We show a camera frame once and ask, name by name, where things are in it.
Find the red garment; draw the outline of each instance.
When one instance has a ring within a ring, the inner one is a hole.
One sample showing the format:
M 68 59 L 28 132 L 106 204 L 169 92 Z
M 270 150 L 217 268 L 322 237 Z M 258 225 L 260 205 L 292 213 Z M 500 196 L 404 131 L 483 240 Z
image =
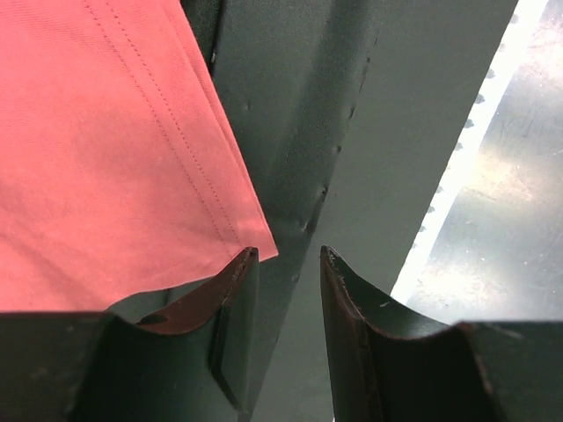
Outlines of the red garment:
M 178 0 L 0 0 L 0 310 L 277 252 Z

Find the perforated white strip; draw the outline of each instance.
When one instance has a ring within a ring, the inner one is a hole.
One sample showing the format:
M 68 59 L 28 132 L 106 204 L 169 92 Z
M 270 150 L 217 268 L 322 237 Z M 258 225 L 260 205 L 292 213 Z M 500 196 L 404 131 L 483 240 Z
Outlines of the perforated white strip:
M 436 238 L 457 194 L 471 175 L 479 146 L 508 83 L 523 60 L 526 46 L 530 42 L 547 1 L 520 0 L 515 8 L 465 127 L 457 140 L 456 149 L 448 161 L 448 168 L 442 175 L 438 190 L 414 239 L 413 247 L 391 291 L 391 296 L 401 303 L 406 304 L 416 289 Z

